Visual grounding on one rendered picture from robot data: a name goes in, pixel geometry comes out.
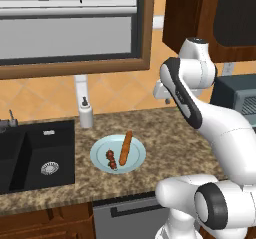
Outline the light blue plate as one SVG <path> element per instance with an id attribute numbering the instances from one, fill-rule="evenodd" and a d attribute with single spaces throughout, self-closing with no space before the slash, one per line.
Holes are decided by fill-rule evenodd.
<path id="1" fill-rule="evenodd" d="M 125 139 L 124 135 L 110 135 L 99 139 L 90 150 L 90 159 L 95 167 L 101 171 L 111 174 L 129 173 L 140 167 L 146 158 L 146 149 L 144 145 L 135 137 L 131 139 L 130 149 L 126 164 L 121 166 L 119 158 L 122 144 Z M 106 152 L 112 150 L 117 168 L 112 169 L 108 163 Z"/>

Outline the grey sink tap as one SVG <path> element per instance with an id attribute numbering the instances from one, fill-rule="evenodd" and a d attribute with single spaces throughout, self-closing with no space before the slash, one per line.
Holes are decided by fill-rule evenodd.
<path id="1" fill-rule="evenodd" d="M 14 118 L 12 111 L 9 111 L 11 119 L 9 120 L 9 126 L 10 127 L 17 127 L 18 126 L 18 120 Z"/>

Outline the white soap dispenser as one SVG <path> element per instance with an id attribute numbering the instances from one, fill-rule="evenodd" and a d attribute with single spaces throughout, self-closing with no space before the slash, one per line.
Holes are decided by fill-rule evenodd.
<path id="1" fill-rule="evenodd" d="M 93 126 L 93 109 L 85 96 L 82 97 L 79 106 L 80 125 L 82 128 Z"/>

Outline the brown wooden base cupboard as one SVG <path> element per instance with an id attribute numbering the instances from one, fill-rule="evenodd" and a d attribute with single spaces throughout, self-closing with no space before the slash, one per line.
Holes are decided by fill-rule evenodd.
<path id="1" fill-rule="evenodd" d="M 0 239 L 96 239 L 92 204 L 0 216 Z"/>

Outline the dark red kebab skewer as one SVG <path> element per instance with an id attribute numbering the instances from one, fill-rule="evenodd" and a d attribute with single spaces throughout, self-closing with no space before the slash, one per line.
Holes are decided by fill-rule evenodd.
<path id="1" fill-rule="evenodd" d="M 112 150 L 108 150 L 106 152 L 106 158 L 109 160 L 108 166 L 113 169 L 116 170 L 117 169 L 117 164 L 114 158 L 114 152 Z"/>

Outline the dark wooden wall cupboard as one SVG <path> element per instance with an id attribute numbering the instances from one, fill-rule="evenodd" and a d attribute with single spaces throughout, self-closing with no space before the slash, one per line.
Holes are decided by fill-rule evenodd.
<path id="1" fill-rule="evenodd" d="M 163 42 L 177 52 L 189 37 L 216 63 L 256 60 L 256 0 L 166 0 Z"/>

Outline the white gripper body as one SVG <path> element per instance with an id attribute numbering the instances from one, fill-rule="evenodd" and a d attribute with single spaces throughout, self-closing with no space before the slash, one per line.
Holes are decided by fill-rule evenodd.
<path id="1" fill-rule="evenodd" d="M 163 85 L 161 80 L 156 81 L 156 84 L 155 84 L 154 90 L 153 90 L 153 96 L 156 99 L 171 99 L 172 98 L 171 94 L 169 93 L 167 88 Z"/>

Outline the grey dishwasher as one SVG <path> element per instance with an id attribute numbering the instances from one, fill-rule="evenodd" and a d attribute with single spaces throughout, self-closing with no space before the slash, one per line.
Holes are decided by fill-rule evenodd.
<path id="1" fill-rule="evenodd" d="M 94 201 L 96 239 L 154 239 L 168 218 L 168 208 L 116 218 L 111 217 L 110 208 L 123 211 L 156 204 L 153 192 Z"/>

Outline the white wall socket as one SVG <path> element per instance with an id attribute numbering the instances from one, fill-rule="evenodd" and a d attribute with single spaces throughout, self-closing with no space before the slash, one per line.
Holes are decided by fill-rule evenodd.
<path id="1" fill-rule="evenodd" d="M 163 15 L 154 15 L 152 28 L 154 30 L 162 30 L 164 26 L 164 16 Z"/>
<path id="2" fill-rule="evenodd" d="M 233 69 L 234 69 L 234 64 L 232 62 L 230 63 L 225 63 L 223 65 L 223 69 L 222 69 L 222 75 L 223 76 L 229 76 L 232 74 L 233 72 Z"/>

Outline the brown baguette bread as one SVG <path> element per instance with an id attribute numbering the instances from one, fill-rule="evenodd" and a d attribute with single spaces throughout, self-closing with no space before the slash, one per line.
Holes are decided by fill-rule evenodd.
<path id="1" fill-rule="evenodd" d="M 120 157 L 119 157 L 119 164 L 121 166 L 124 166 L 127 162 L 132 136 L 133 136 L 133 134 L 131 131 L 128 131 L 125 135 L 125 138 L 124 138 L 124 141 L 122 144 L 122 149 L 120 152 Z"/>

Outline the black kitchen sink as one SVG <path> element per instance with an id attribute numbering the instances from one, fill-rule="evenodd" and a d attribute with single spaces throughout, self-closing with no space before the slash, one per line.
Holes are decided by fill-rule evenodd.
<path id="1" fill-rule="evenodd" d="M 73 120 L 0 133 L 0 195 L 75 183 Z"/>

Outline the wooden framed window with blinds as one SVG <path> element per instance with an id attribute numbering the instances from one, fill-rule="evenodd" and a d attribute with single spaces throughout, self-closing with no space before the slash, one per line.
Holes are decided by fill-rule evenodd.
<path id="1" fill-rule="evenodd" d="M 147 70 L 154 0 L 0 0 L 0 79 Z"/>

